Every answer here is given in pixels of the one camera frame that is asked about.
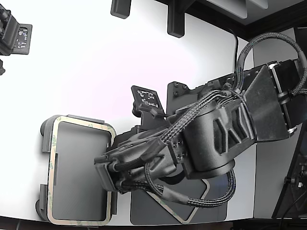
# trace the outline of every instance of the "black bracket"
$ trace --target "black bracket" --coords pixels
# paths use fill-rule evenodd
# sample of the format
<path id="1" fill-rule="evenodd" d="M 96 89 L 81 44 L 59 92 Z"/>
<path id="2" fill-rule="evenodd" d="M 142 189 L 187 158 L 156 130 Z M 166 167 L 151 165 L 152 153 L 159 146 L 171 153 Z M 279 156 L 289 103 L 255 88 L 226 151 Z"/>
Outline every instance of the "black bracket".
<path id="1" fill-rule="evenodd" d="M 111 14 L 126 19 L 130 15 L 131 0 L 112 0 Z"/>
<path id="2" fill-rule="evenodd" d="M 185 12 L 195 0 L 170 0 L 168 5 L 167 33 L 183 37 L 185 31 Z"/>
<path id="3" fill-rule="evenodd" d="M 168 4 L 167 33 L 184 36 L 185 12 L 196 0 L 170 0 Z M 126 19 L 130 15 L 131 0 L 112 0 L 111 14 Z"/>

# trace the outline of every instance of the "black braided cable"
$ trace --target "black braided cable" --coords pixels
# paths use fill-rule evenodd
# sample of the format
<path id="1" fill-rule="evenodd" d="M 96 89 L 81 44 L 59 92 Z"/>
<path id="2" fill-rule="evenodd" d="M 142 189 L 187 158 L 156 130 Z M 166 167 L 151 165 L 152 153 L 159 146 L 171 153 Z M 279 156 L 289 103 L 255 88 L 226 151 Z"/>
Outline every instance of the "black braided cable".
<path id="1" fill-rule="evenodd" d="M 171 140 L 179 134 L 195 117 L 202 111 L 202 109 L 210 102 L 216 99 L 226 98 L 227 93 L 224 91 L 214 90 L 204 95 L 193 107 L 186 111 L 182 117 L 177 120 L 167 131 L 165 131 L 161 140 L 168 144 Z"/>
<path id="2" fill-rule="evenodd" d="M 162 196 L 162 192 L 158 189 L 158 187 L 154 184 L 151 176 L 150 176 L 150 165 L 149 163 L 146 163 L 144 166 L 144 173 L 145 173 L 145 177 L 146 180 L 150 186 L 150 188 L 152 189 L 153 193 L 156 194 L 158 197 Z"/>
<path id="3" fill-rule="evenodd" d="M 294 96 L 298 94 L 298 92 L 303 87 L 303 85 L 304 85 L 304 83 L 307 79 L 306 57 L 305 57 L 304 53 L 302 52 L 301 47 L 293 39 L 289 38 L 288 36 L 286 36 L 284 34 L 274 33 L 274 32 L 261 34 L 261 35 L 255 37 L 253 40 L 251 40 L 244 47 L 244 49 L 242 50 L 242 52 L 241 52 L 241 54 L 238 58 L 238 62 L 237 62 L 237 66 L 236 66 L 236 85 L 234 86 L 234 88 L 238 88 L 240 91 L 242 91 L 243 78 L 244 78 L 244 76 L 243 76 L 244 63 L 245 63 L 245 59 L 246 59 L 248 53 L 251 51 L 251 49 L 257 43 L 264 41 L 264 40 L 267 40 L 267 39 L 272 39 L 272 38 L 285 41 L 286 43 L 290 44 L 297 51 L 297 53 L 299 53 L 299 59 L 302 61 L 304 74 L 303 74 L 301 81 L 297 84 L 297 86 L 290 91 L 290 93 L 293 94 Z"/>

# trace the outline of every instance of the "mounting bracket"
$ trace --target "mounting bracket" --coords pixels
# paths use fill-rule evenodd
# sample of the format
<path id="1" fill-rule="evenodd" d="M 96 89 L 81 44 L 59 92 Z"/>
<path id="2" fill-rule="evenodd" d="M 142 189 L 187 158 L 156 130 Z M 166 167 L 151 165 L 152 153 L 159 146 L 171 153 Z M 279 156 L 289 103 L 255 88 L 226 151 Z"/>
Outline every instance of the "mounting bracket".
<path id="1" fill-rule="evenodd" d="M 185 12 L 196 0 L 169 0 L 167 33 L 175 37 L 184 36 Z M 112 0 L 111 14 L 126 19 L 130 15 L 131 0 Z"/>
<path id="2" fill-rule="evenodd" d="M 111 14 L 126 19 L 130 15 L 131 0 L 112 0 Z"/>
<path id="3" fill-rule="evenodd" d="M 195 0 L 170 0 L 168 5 L 167 33 L 175 37 L 184 36 L 185 12 Z"/>

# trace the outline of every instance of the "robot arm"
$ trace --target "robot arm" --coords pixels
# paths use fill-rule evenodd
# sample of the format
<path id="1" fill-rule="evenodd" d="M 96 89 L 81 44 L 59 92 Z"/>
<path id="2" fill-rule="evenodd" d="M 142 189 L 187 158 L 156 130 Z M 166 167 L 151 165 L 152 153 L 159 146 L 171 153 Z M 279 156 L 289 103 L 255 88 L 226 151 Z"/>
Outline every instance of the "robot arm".
<path id="1" fill-rule="evenodd" d="M 268 38 L 292 45 L 299 59 L 243 71 L 249 51 Z M 289 138 L 295 126 L 306 120 L 307 101 L 302 95 L 307 93 L 306 78 L 307 60 L 295 41 L 267 33 L 242 50 L 236 73 L 194 90 L 170 83 L 167 115 L 155 91 L 133 86 L 133 114 L 142 118 L 142 124 L 118 135 L 108 152 L 95 158 L 103 188 L 121 193 L 142 189 L 195 207 L 222 205 L 235 193 L 234 158 L 254 143 Z M 169 177 L 178 164 L 183 172 Z M 154 183 L 160 179 L 176 184 L 184 177 L 206 179 L 225 173 L 228 191 L 216 200 L 187 197 Z"/>
<path id="2" fill-rule="evenodd" d="M 19 24 L 10 10 L 0 4 L 0 55 L 29 54 L 32 25 Z M 0 75 L 5 72 L 0 60 Z"/>

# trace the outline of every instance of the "white surface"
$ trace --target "white surface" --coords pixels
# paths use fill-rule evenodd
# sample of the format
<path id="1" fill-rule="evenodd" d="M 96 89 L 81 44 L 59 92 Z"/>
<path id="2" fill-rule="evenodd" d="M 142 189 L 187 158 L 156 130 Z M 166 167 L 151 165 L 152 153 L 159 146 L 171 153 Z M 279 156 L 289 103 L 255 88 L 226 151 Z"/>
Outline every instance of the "white surface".
<path id="1" fill-rule="evenodd" d="M 0 216 L 39 220 L 35 202 L 39 185 L 47 183 L 48 155 L 41 153 L 39 133 L 45 119 L 103 119 L 120 134 L 140 123 L 131 113 L 132 85 L 156 90 L 166 108 L 168 83 L 195 88 L 233 71 L 231 34 L 186 15 L 185 36 L 172 37 L 166 32 L 167 6 L 153 0 L 133 0 L 126 20 L 110 15 L 111 0 L 29 0 L 29 11 L 22 0 L 1 3 L 20 23 L 33 24 L 33 34 L 30 55 L 1 58 L 7 71 L 0 77 Z M 240 50 L 245 44 L 240 41 Z M 246 68 L 251 67 L 250 55 Z M 250 165 L 239 160 L 244 157 Z M 228 212 L 229 218 L 252 217 L 254 193 L 246 187 L 253 188 L 254 172 L 254 153 L 236 159 L 238 186 L 231 202 L 240 197 L 244 209 L 234 210 L 238 203 L 230 202 L 237 215 Z M 110 224 L 130 224 L 129 194 L 119 195 Z"/>

